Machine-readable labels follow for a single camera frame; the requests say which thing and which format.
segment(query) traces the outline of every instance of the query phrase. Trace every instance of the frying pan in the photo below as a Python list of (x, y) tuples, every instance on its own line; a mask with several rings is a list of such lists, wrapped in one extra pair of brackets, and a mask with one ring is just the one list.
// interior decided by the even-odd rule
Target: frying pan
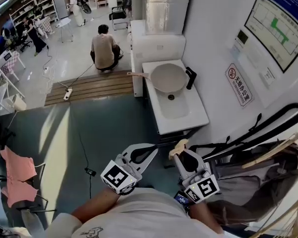
[(151, 73), (127, 72), (127, 75), (147, 78), (152, 82), (155, 89), (163, 93), (179, 91), (187, 82), (184, 70), (172, 63), (159, 65)]

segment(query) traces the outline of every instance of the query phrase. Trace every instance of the faucet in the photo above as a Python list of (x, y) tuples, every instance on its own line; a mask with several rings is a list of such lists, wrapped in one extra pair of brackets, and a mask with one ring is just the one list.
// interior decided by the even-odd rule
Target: faucet
[(185, 73), (188, 74), (189, 78), (190, 78), (190, 80), (187, 84), (187, 89), (191, 90), (191, 88), (193, 86), (193, 83), (194, 83), (194, 80), (197, 77), (197, 74), (190, 67), (186, 67)]

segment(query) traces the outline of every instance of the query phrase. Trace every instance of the no smoking sign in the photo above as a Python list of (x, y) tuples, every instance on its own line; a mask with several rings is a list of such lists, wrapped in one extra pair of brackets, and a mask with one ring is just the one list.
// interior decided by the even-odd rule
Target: no smoking sign
[(228, 76), (230, 77), (230, 79), (235, 79), (235, 77), (236, 77), (236, 71), (235, 71), (234, 68), (230, 68), (228, 70)]
[(242, 107), (245, 107), (253, 100), (253, 95), (235, 64), (232, 63), (226, 70), (225, 74), (235, 95), (237, 96), (239, 104)]

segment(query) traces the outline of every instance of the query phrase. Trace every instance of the wooden slats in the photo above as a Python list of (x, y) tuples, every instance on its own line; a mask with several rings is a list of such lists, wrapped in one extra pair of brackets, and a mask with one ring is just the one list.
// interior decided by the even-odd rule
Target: wooden slats
[[(109, 74), (101, 74), (80, 78), (73, 85), (73, 92), (70, 100), (85, 100), (112, 96), (118, 94), (133, 93), (133, 80), (131, 76), (127, 76), (127, 71), (118, 71)], [(74, 80), (62, 82), (65, 85), (71, 85)], [(59, 83), (53, 84), (52, 91), (47, 95), (45, 105), (52, 105), (65, 102), (66, 87)]]

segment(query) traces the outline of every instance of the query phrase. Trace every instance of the white sink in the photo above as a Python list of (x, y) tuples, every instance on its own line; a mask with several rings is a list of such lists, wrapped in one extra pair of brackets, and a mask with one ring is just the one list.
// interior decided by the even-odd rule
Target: white sink
[[(181, 60), (145, 62), (143, 70), (145, 73), (151, 73), (157, 66), (165, 63), (173, 63), (185, 71)], [(166, 94), (155, 89), (149, 79), (146, 79), (146, 84), (160, 135), (209, 123), (202, 101), (194, 86), (191, 90), (183, 87), (178, 92)]]
[(162, 93), (155, 90), (162, 115), (167, 119), (185, 117), (189, 114), (189, 107), (183, 91), (173, 94)]

